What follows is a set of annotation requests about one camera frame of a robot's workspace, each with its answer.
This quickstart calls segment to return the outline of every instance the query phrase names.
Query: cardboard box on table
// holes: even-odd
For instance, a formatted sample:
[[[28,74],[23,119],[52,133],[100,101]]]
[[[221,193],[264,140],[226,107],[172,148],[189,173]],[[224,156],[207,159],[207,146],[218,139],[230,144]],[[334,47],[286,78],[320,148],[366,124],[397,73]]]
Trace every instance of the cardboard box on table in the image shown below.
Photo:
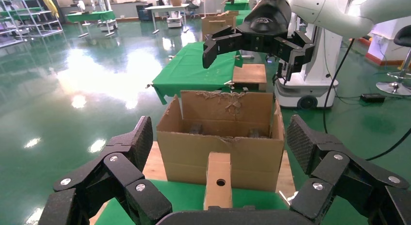
[[[275,191],[284,149],[284,125],[271,93],[181,91],[157,125],[169,181],[206,184],[210,152],[231,154],[233,188]],[[202,134],[189,134],[201,124]],[[248,138],[257,129],[260,138]]]
[[[206,35],[219,31],[224,26],[236,27],[236,16],[206,16],[201,19],[201,31],[203,32],[203,42]]]

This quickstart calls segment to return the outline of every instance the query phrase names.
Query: wooden board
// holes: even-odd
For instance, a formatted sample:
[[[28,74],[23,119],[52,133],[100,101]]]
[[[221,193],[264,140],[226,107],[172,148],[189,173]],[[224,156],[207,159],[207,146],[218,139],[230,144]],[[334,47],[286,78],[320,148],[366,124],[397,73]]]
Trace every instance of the wooden board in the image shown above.
[[[258,90],[267,88],[266,67],[264,64],[243,64],[243,67],[234,67],[234,87],[236,83],[258,84]]]
[[[157,142],[153,142],[153,146],[151,147],[150,154],[148,155],[147,162],[142,173],[145,175],[146,179],[167,180],[163,159],[161,157]],[[288,155],[286,151],[284,151],[280,172],[278,174],[277,192],[280,190],[286,195],[286,197],[291,197],[295,192],[290,162],[288,161]],[[97,219],[100,217],[100,214],[106,207],[107,203],[108,202],[104,203],[98,213],[90,219],[90,225],[95,224]]]

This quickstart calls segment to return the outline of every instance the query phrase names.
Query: chrome stool base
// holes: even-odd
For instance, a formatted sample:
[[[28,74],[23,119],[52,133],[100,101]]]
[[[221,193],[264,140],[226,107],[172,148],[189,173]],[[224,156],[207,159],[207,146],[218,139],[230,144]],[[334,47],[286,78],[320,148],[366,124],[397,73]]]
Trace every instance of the chrome stool base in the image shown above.
[[[376,87],[381,91],[398,96],[411,96],[411,89],[398,82],[378,82]]]

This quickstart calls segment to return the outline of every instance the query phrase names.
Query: cardboard box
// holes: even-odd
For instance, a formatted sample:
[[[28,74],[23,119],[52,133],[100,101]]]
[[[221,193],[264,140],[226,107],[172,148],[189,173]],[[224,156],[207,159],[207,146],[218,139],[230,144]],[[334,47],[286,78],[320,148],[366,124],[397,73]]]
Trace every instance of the cardboard box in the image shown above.
[[[203,41],[206,41],[206,35],[220,30],[222,27],[230,25],[236,27],[236,16],[206,16],[201,19]]]
[[[272,93],[181,91],[160,123],[157,139],[169,181],[206,183],[210,152],[231,154],[233,188],[275,191],[284,149],[284,125]],[[189,134],[193,124],[202,134]],[[260,138],[249,138],[258,129]]]
[[[206,177],[204,210],[210,206],[232,208],[230,154],[211,152],[208,156]]]
[[[170,0],[173,7],[181,6],[181,0]]]

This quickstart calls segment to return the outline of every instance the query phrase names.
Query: black device on floor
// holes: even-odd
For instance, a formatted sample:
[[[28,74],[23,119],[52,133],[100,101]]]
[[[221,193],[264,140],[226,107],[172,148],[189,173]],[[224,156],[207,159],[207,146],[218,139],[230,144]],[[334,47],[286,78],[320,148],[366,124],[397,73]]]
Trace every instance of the black device on floor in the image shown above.
[[[367,103],[383,103],[385,96],[379,93],[361,94],[360,99]]]

